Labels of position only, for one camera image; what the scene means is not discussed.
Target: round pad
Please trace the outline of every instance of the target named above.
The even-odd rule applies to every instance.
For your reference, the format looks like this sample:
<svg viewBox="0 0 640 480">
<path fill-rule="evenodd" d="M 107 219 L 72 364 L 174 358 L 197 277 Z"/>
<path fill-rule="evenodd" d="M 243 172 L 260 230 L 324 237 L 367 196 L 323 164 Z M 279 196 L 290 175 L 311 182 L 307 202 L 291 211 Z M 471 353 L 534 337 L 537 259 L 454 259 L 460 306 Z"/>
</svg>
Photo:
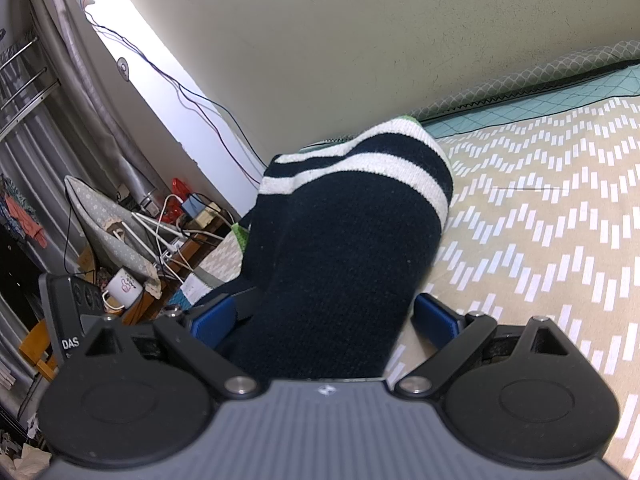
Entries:
<svg viewBox="0 0 640 480">
<path fill-rule="evenodd" d="M 166 458 L 196 439 L 211 411 L 207 390 L 193 376 L 123 354 L 67 362 L 39 410 L 52 449 L 91 468 Z"/>
<path fill-rule="evenodd" d="M 528 467 L 598 454 L 616 428 L 613 395 L 586 361 L 530 355 L 451 385 L 444 409 L 454 433 L 488 458 Z"/>
</svg>

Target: white wall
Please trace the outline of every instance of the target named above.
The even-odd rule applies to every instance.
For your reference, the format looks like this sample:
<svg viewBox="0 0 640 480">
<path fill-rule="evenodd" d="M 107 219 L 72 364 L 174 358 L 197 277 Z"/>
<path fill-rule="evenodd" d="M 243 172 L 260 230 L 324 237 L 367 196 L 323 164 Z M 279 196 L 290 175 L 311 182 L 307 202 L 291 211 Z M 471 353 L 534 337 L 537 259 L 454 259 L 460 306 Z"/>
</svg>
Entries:
<svg viewBox="0 0 640 480">
<path fill-rule="evenodd" d="M 44 1 L 54 13 L 50 0 Z M 129 0 L 96 1 L 89 9 L 99 23 L 127 36 L 162 69 L 199 90 Z M 182 103 L 171 84 L 137 54 L 112 37 L 96 34 L 78 0 L 67 0 L 67 4 L 89 63 L 106 90 L 106 98 L 122 126 L 164 181 L 170 186 L 173 177 L 181 178 L 192 189 L 204 192 L 223 206 L 230 206 L 240 214 L 248 211 L 257 191 L 223 153 L 218 138 L 206 122 Z M 120 77 L 116 68 L 115 60 L 120 56 L 129 63 L 129 82 Z M 225 121 L 215 111 L 210 117 L 236 157 L 246 158 Z M 259 172 L 246 160 L 244 164 L 259 178 Z"/>
<path fill-rule="evenodd" d="M 571 50 L 640 38 L 640 0 L 132 2 L 263 158 Z"/>
</svg>

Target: logo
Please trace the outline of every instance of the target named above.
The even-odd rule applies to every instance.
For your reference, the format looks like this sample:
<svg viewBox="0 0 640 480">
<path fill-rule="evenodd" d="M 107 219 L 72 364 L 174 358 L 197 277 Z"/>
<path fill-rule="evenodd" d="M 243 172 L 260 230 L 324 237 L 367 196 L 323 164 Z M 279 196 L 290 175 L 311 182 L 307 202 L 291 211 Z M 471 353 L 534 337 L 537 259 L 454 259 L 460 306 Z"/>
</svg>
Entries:
<svg viewBox="0 0 640 480">
<path fill-rule="evenodd" d="M 324 386 L 320 386 L 318 388 L 318 393 L 324 395 L 325 397 L 333 395 L 338 391 L 338 388 L 335 386 L 331 386 L 330 384 L 325 384 Z"/>
</svg>

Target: teal sheet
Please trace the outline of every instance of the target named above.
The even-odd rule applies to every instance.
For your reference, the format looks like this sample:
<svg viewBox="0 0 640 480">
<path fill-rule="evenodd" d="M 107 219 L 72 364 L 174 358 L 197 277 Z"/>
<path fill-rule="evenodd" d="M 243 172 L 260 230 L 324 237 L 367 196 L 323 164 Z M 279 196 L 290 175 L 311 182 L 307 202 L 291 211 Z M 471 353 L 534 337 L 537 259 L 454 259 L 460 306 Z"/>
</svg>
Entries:
<svg viewBox="0 0 640 480">
<path fill-rule="evenodd" d="M 460 112 L 445 119 L 425 121 L 422 124 L 433 137 L 439 139 L 472 132 L 486 126 L 564 112 L 609 97 L 638 94 L 640 65 L 635 65 L 568 88 Z"/>
</svg>

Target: blue gripper pad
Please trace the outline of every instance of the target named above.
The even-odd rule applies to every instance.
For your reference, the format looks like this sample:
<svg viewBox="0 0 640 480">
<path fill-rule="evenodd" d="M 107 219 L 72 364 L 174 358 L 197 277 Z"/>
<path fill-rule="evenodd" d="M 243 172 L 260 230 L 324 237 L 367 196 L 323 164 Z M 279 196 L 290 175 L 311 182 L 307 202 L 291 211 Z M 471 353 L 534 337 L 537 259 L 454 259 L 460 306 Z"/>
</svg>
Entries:
<svg viewBox="0 0 640 480">
<path fill-rule="evenodd" d="M 413 322 L 421 336 L 440 350 L 465 328 L 465 317 L 426 292 L 415 298 Z"/>
<path fill-rule="evenodd" d="M 191 309 L 188 330 L 194 338 L 209 348 L 215 348 L 236 325 L 237 313 L 234 298 L 227 296 L 222 301 L 207 308 Z"/>
</svg>

